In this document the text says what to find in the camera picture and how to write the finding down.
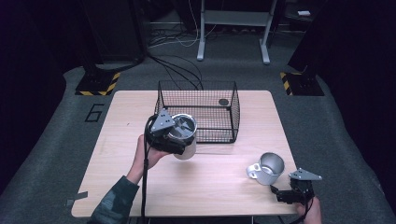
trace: mug handle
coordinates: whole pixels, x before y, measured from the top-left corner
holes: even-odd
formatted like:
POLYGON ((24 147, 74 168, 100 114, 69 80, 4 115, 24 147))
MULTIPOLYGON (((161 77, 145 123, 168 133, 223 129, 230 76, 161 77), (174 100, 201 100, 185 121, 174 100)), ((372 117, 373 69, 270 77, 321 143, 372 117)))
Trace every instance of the mug handle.
POLYGON ((253 165, 249 165, 247 168, 247 175, 250 178, 257 179, 256 172, 259 172, 260 170, 260 165, 258 163, 254 163, 253 165))

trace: dark background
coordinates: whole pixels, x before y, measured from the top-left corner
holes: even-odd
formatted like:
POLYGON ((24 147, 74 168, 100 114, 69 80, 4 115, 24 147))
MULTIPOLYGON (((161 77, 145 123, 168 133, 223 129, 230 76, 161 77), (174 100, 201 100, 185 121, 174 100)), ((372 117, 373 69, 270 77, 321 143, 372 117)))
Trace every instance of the dark background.
MULTIPOLYGON (((79 21, 86 52, 99 50, 78 0, 1 1, 0 190, 15 174, 62 100, 63 73, 81 66, 66 15, 79 21)), ((290 59, 314 66, 346 128, 395 211, 396 21, 393 2, 330 0, 290 59)))

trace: white metal frame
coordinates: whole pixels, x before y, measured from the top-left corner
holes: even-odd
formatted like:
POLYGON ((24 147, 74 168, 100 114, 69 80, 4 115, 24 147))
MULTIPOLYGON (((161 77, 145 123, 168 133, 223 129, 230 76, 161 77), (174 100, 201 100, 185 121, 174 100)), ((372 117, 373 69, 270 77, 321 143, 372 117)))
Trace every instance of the white metal frame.
POLYGON ((205 54, 205 24, 223 25, 247 25, 265 27, 264 35, 260 39, 262 50, 262 61, 264 64, 270 63, 268 49, 266 46, 271 23, 274 17, 276 1, 273 0, 269 12, 241 12, 241 11, 218 11, 205 10, 205 0, 201 1, 201 37, 198 47, 197 60, 202 61, 205 54))

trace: sleeve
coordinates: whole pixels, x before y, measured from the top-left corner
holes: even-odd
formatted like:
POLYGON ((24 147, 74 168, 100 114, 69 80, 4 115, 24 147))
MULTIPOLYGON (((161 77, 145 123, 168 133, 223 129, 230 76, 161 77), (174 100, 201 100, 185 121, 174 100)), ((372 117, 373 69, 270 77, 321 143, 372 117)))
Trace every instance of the sleeve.
POLYGON ((88 223, 126 223, 138 190, 124 175, 96 206, 88 223))

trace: metal cup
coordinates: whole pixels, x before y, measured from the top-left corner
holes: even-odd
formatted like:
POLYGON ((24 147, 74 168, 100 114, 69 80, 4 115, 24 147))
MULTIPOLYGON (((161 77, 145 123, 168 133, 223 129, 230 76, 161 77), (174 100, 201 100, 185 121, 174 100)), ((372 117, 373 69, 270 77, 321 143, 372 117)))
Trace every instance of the metal cup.
POLYGON ((174 156, 179 160, 188 160, 196 152, 197 122, 191 115, 187 114, 177 114, 172 116, 172 119, 175 121, 175 126, 168 136, 173 141, 185 145, 183 154, 174 154, 174 156))
POLYGON ((262 185, 272 185, 285 170, 285 162, 273 152, 262 154, 259 163, 247 168, 247 175, 262 185))

